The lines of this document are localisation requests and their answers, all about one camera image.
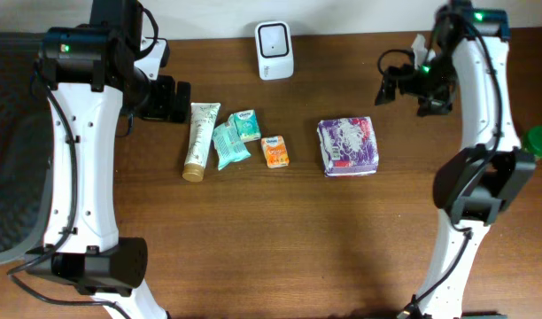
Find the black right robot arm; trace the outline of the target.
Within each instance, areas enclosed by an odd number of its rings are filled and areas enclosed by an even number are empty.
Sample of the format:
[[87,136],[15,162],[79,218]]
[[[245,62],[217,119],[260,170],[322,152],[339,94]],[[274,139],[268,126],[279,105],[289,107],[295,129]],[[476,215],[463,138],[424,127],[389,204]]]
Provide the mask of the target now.
[[515,132],[507,88],[511,33],[507,13],[449,1],[430,38],[405,53],[408,63],[379,70],[376,105],[416,97],[418,116],[446,115],[461,100],[459,152],[436,173],[432,194],[438,231],[427,276],[399,318],[461,318],[478,249],[535,169]]

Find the orange tissue pack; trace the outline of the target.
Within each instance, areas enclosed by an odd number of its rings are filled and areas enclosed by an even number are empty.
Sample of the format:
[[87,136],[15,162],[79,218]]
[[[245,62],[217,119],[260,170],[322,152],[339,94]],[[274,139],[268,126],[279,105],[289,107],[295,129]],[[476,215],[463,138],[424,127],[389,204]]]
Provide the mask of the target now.
[[287,167],[290,164],[290,158],[282,136],[262,138],[261,147],[268,168]]

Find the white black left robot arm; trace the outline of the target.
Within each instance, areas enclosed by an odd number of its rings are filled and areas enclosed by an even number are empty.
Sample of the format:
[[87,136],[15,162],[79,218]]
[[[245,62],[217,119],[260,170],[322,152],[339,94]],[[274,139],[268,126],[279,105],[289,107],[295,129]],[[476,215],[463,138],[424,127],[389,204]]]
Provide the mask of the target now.
[[145,281],[146,242],[119,233],[112,191],[120,117],[190,116],[191,87],[160,73],[170,50],[143,36],[148,19],[136,0],[95,1],[87,23],[47,31],[35,63],[53,119],[52,195],[43,241],[21,270],[72,286],[82,306],[114,318],[168,317]]

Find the red purple floral pack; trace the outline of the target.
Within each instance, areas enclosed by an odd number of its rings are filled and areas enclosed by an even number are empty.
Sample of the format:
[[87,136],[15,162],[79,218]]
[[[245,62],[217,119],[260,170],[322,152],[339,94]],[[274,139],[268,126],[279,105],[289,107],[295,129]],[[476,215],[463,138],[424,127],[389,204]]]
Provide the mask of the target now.
[[379,152],[369,117],[320,121],[317,135],[327,177],[364,176],[377,171]]

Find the teal wet wipes pack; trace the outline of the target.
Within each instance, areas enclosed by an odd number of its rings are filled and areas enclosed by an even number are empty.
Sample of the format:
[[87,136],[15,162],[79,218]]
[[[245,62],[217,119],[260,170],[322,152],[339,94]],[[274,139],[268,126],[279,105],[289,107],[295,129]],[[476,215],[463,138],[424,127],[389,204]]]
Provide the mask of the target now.
[[222,170],[230,163],[251,157],[232,120],[222,123],[213,130],[213,144],[218,155],[219,170]]

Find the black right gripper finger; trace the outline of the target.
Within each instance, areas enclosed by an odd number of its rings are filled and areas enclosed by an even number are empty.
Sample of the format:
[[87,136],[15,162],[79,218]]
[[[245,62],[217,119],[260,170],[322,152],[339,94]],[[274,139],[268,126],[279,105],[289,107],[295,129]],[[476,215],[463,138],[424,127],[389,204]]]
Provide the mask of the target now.
[[385,105],[395,100],[396,82],[388,74],[383,76],[380,89],[376,95],[375,105]]
[[436,99],[418,99],[419,108],[417,110],[417,116],[426,117],[432,115],[447,115],[452,111],[452,105],[445,101]]

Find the white tube gold cap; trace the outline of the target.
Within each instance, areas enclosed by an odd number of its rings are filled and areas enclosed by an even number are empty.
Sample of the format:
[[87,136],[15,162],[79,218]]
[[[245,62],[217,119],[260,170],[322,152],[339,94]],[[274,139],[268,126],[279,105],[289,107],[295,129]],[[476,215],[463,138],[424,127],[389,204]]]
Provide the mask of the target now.
[[190,140],[182,177],[189,182],[202,182],[210,151],[213,129],[220,103],[192,103]]

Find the green tissue pack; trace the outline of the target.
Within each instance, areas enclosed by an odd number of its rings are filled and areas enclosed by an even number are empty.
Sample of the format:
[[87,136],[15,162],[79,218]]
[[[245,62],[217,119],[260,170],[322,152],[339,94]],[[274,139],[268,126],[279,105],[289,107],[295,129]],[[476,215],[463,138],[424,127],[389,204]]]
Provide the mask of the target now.
[[228,120],[236,127],[236,131],[243,143],[261,139],[261,132],[254,110],[232,113]]

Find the green lid jar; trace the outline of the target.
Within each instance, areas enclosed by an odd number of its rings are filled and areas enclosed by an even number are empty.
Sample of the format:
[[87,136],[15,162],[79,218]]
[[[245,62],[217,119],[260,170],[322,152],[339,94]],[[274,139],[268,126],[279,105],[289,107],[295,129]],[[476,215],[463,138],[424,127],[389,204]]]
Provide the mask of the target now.
[[535,126],[525,131],[522,146],[525,152],[531,153],[537,160],[542,159],[542,126]]

